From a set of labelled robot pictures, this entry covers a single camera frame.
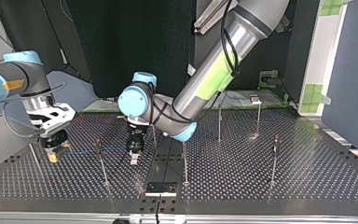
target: metal plate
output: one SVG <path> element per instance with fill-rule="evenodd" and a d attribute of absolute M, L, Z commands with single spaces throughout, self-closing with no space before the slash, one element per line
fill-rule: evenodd
<path fill-rule="evenodd" d="M 138 165 L 130 165 L 131 158 L 125 149 L 126 127 L 126 121 L 117 119 L 115 114 L 80 114 L 67 128 L 72 151 L 61 161 L 50 163 L 44 149 L 35 147 L 40 169 L 29 150 L 9 158 L 7 163 L 1 165 L 0 200 L 24 200 L 28 204 L 41 201 L 68 204 L 93 202 L 105 204 L 105 208 L 97 206 L 102 211 L 138 213 L 141 205 L 136 204 L 142 204 L 141 198 L 146 191 L 145 179 L 153 161 L 155 144 L 149 132 Z M 98 138 L 103 142 L 103 162 L 110 187 L 103 184 L 102 165 L 94 151 L 93 144 Z M 124 211 L 117 210 L 122 203 L 130 206 L 124 206 Z M 57 208 L 59 211 L 74 209 Z M 52 206 L 50 209 L 55 211 L 56 208 Z"/>
<path fill-rule="evenodd" d="M 256 110 L 223 111 L 220 144 L 218 112 L 205 116 L 187 143 L 190 185 L 178 183 L 177 197 L 165 205 L 161 202 L 164 214 L 358 216 L 354 155 L 313 122 L 287 109 L 262 110 L 260 135 L 254 139 L 256 115 Z M 74 152 L 59 163 L 49 163 L 38 149 L 43 174 L 28 151 L 0 165 L 0 212 L 155 213 L 158 203 L 145 198 L 146 183 L 177 181 L 183 172 L 181 164 L 154 156 L 151 132 L 139 165 L 130 166 L 123 150 L 125 121 L 114 114 L 81 114 L 68 133 Z M 276 183 L 271 186 L 276 133 L 281 151 Z M 103 185 L 103 172 L 92 152 L 92 143 L 100 137 L 106 146 L 109 189 Z M 161 139 L 166 144 L 160 141 L 158 152 L 166 147 L 170 149 L 166 159 L 177 158 L 181 144 Z"/>
<path fill-rule="evenodd" d="M 190 186 L 182 186 L 189 214 L 352 214 L 358 212 L 358 163 L 347 149 L 295 111 L 210 112 L 187 144 Z M 271 185 L 274 135 L 281 137 Z"/>

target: vertical rod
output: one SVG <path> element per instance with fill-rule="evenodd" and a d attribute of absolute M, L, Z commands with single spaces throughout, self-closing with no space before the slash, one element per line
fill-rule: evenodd
<path fill-rule="evenodd" d="M 156 139 L 156 128 L 155 126 L 152 124 L 152 130 L 153 130 L 153 140 L 155 142 L 155 145 L 157 144 L 157 139 Z"/>
<path fill-rule="evenodd" d="M 256 134 L 258 135 L 259 127 L 260 127 L 260 115 L 261 115 L 261 104 L 258 105 L 258 111 L 257 111 L 257 127 L 256 127 Z"/>
<path fill-rule="evenodd" d="M 276 170 L 277 157 L 278 157 L 278 153 L 279 153 L 280 148 L 281 148 L 280 136 L 278 134 L 275 134 L 274 143 L 272 145 L 272 149 L 274 151 L 274 164 L 272 165 L 271 186 L 270 186 L 271 188 L 275 184 L 275 180 L 274 180 L 274 178 L 275 178 L 275 170 Z"/>
<path fill-rule="evenodd" d="M 103 159 L 101 158 L 101 166 L 103 167 L 103 176 L 104 176 L 104 179 L 105 179 L 105 185 L 106 186 L 109 186 L 110 183 L 109 181 L 107 180 L 107 175 L 106 175 L 106 171 L 105 171 L 105 168 L 104 168 L 104 163 L 103 163 Z"/>
<path fill-rule="evenodd" d="M 31 151 L 32 151 L 32 155 L 34 157 L 34 161 L 36 161 L 37 165 L 40 165 L 39 164 L 39 159 L 37 158 L 36 156 L 36 153 L 34 151 L 34 146 L 32 145 L 32 143 L 28 144 L 28 146 L 30 147 Z"/>
<path fill-rule="evenodd" d="M 222 122 L 222 106 L 220 105 L 219 106 L 219 143 L 220 143 L 220 141 L 221 141 L 221 139 L 222 139 L 222 136 L 221 136 L 221 132 L 222 132 L 222 124 L 221 124 L 221 122 Z"/>
<path fill-rule="evenodd" d="M 277 154 L 276 152 L 274 153 L 274 164 L 272 165 L 272 175 L 271 175 L 271 185 L 270 187 L 272 188 L 274 185 L 275 185 L 275 181 L 274 181 L 274 178 L 275 178 L 275 167 L 276 167 L 276 164 L 277 164 Z"/>
<path fill-rule="evenodd" d="M 37 165 L 37 168 L 39 168 L 40 174 L 43 175 L 42 167 L 40 166 L 39 159 L 37 158 L 36 152 L 34 151 L 34 146 L 32 145 L 32 143 L 28 144 L 28 146 L 31 149 L 32 155 L 34 157 L 34 161 L 36 161 L 36 165 Z"/>
<path fill-rule="evenodd" d="M 187 179 L 187 145 L 186 143 L 183 143 L 183 157 L 184 157 L 184 161 L 185 161 L 185 183 L 184 185 L 185 186 L 188 186 L 190 183 L 188 182 L 188 179 Z"/>

